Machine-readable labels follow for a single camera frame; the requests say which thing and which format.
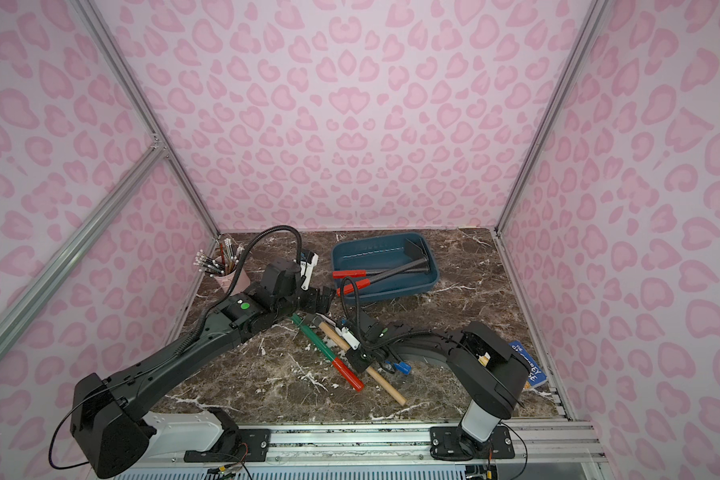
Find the blue handled metal tool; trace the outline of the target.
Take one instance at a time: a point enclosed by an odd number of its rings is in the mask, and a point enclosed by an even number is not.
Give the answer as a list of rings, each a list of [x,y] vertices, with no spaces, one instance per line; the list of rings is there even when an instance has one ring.
[[[402,373],[404,375],[411,373],[411,366],[404,361],[391,360],[389,356],[384,356],[384,352],[372,354],[365,349],[349,328],[346,320],[342,320],[339,325],[336,325],[327,316],[316,314],[311,323],[319,327],[334,343],[340,346],[344,351],[345,358],[355,372],[365,371],[367,367],[377,363],[390,373]]]

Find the green handled garden tool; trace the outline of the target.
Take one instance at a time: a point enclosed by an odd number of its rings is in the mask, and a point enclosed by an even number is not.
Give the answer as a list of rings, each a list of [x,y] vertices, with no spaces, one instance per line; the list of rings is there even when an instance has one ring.
[[[297,314],[290,317],[291,321],[299,327],[300,331],[310,340],[316,349],[327,359],[337,372],[352,386],[355,391],[362,391],[365,384],[353,373],[347,365],[319,338],[319,336]]]

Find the wooden handled tool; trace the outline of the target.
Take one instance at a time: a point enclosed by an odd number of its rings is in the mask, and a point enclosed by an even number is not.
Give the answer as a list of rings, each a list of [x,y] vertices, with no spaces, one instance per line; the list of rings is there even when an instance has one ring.
[[[321,322],[318,327],[328,338],[330,338],[338,347],[340,347],[345,352],[345,356],[349,355],[349,351],[351,350],[350,345],[332,327],[330,327],[326,322]],[[366,369],[366,373],[371,378],[373,378],[374,381],[380,387],[382,387],[398,404],[400,404],[401,406],[405,406],[407,404],[407,399],[373,367],[369,366]]]

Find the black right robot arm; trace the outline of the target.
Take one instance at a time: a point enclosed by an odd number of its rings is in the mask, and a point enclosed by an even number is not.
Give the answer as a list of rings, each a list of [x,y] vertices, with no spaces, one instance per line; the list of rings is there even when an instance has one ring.
[[[439,332],[383,324],[361,312],[354,320],[341,320],[339,334],[350,345],[346,356],[357,370],[376,363],[393,372],[409,360],[450,369],[471,398],[460,428],[478,442],[487,441],[500,421],[511,418],[531,373],[520,353],[477,321]]]

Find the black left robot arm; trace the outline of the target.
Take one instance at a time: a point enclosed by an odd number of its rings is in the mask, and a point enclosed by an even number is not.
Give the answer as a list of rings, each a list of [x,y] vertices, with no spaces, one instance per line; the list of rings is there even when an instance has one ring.
[[[107,378],[80,380],[70,432],[95,473],[111,478],[133,466],[156,434],[144,416],[204,365],[294,313],[327,313],[336,288],[303,289],[300,282],[299,267],[278,258],[259,281],[213,307],[197,332]]]

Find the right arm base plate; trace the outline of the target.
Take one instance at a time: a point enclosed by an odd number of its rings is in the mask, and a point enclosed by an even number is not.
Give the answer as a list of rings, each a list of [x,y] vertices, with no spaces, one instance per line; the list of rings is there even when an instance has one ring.
[[[429,429],[430,455],[441,461],[513,459],[515,450],[509,429],[500,424],[485,441],[475,440],[458,426]]]

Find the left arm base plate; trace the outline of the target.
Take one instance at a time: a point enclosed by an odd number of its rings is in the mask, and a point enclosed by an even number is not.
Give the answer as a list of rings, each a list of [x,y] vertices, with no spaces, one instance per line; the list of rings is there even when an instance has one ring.
[[[204,451],[187,450],[185,463],[264,462],[269,450],[270,429],[225,430],[214,445]]]

